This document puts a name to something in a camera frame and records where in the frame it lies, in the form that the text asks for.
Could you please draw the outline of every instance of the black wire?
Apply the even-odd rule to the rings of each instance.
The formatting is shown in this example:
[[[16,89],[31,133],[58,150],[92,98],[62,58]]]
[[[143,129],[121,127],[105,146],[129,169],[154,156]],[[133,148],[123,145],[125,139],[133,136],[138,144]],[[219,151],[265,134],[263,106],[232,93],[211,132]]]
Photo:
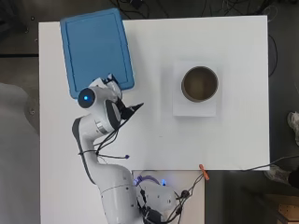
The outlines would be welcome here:
[[[212,11],[212,5],[211,3],[209,3],[209,14],[211,15],[211,17],[213,17],[213,11]]]
[[[251,0],[249,0],[249,4],[247,5],[246,15],[249,15],[250,4],[251,4]]]
[[[237,1],[237,2],[234,2],[232,0],[228,0],[230,3],[236,3],[236,4],[241,4],[241,3],[246,3],[248,2],[249,0],[243,0],[243,1]]]
[[[178,224],[179,224],[179,222],[180,222],[180,219],[181,219],[181,213],[179,214]]]
[[[203,16],[204,16],[205,10],[206,10],[206,0],[205,0],[205,4],[204,4],[204,9],[203,9],[202,14],[201,14],[200,17],[203,17]]]
[[[112,2],[112,0],[109,0],[109,1],[110,1],[110,3],[111,3],[114,7],[118,8],[118,9],[120,10],[120,12],[121,12],[123,15],[125,15],[129,20],[131,20],[132,18],[131,18],[127,13],[135,13],[135,14],[140,15],[143,19],[146,19],[146,18],[147,18],[145,15],[143,15],[143,14],[142,14],[141,12],[139,12],[139,11],[131,11],[131,10],[124,10],[124,9],[122,9],[122,8],[121,8],[121,5],[120,5],[120,0],[117,0],[117,4],[115,4],[114,2]]]
[[[237,13],[239,13],[240,15],[244,15],[244,13],[242,13],[241,11],[239,11],[237,8],[233,7],[233,5],[231,5],[230,3],[228,3],[228,5],[229,5],[230,7],[232,7],[233,10],[236,11]]]
[[[273,36],[269,35],[269,37],[273,41],[274,48],[275,48],[275,53],[276,53],[276,60],[275,60],[274,68],[273,68],[272,72],[269,75],[269,77],[271,77],[274,74],[274,72],[277,69],[277,67],[278,67],[278,47],[277,47],[277,43],[276,43],[275,39],[273,38]]]
[[[132,18],[129,16],[129,15],[127,15],[120,7],[118,7],[114,2],[112,2],[112,0],[109,0],[110,1],[110,3],[114,6],[114,7],[116,7],[116,8],[118,8],[119,10],[120,10],[120,12],[122,12],[122,14],[123,15],[125,15],[129,20],[131,20]]]
[[[147,19],[149,19],[150,18],[150,7],[145,1],[143,1],[143,4],[147,7]]]
[[[233,3],[233,5],[231,6],[230,9],[228,9],[225,13],[224,16],[226,16],[233,8],[235,8],[235,4],[237,4],[238,0],[235,0],[235,2]]]
[[[169,18],[169,14],[168,14],[167,11],[165,10],[165,8],[162,6],[160,0],[156,0],[156,2],[157,2],[157,4],[158,4],[158,6],[160,7],[161,11],[165,14],[165,16],[166,16],[167,18]]]
[[[178,210],[179,208],[181,208],[181,211],[180,211],[180,213],[179,213],[179,214],[181,215],[184,204],[186,203],[186,201],[187,201],[190,197],[193,196],[193,190],[194,190],[195,186],[201,181],[201,179],[202,179],[203,177],[204,177],[204,175],[199,175],[199,176],[195,179],[195,181],[194,181],[192,187],[190,187],[190,188],[188,189],[188,191],[192,191],[192,193],[191,193],[190,195],[188,195],[186,198],[183,198],[182,201],[180,200],[181,198],[178,197],[178,199],[179,199],[179,204],[178,204],[178,205],[175,207],[175,209],[171,212],[171,214],[169,215],[169,217],[168,217],[168,219],[167,219],[167,222],[165,222],[165,223],[169,223],[170,220],[174,220],[174,219],[178,216],[178,213],[176,213],[176,215],[175,215],[174,217],[172,217],[172,216],[174,215],[174,213],[177,212],[177,210]]]
[[[289,157],[281,157],[281,158],[279,158],[278,160],[275,160],[275,161],[270,162],[269,164],[262,165],[262,166],[257,166],[257,167],[250,168],[250,169],[247,169],[247,170],[242,170],[242,171],[244,171],[244,172],[245,172],[245,171],[252,171],[252,170],[256,170],[256,169],[260,169],[260,168],[264,168],[264,167],[273,165],[273,164],[277,163],[278,161],[283,161],[283,160],[293,159],[293,158],[298,158],[298,157],[299,157],[299,155],[296,155],[296,156],[289,156]]]

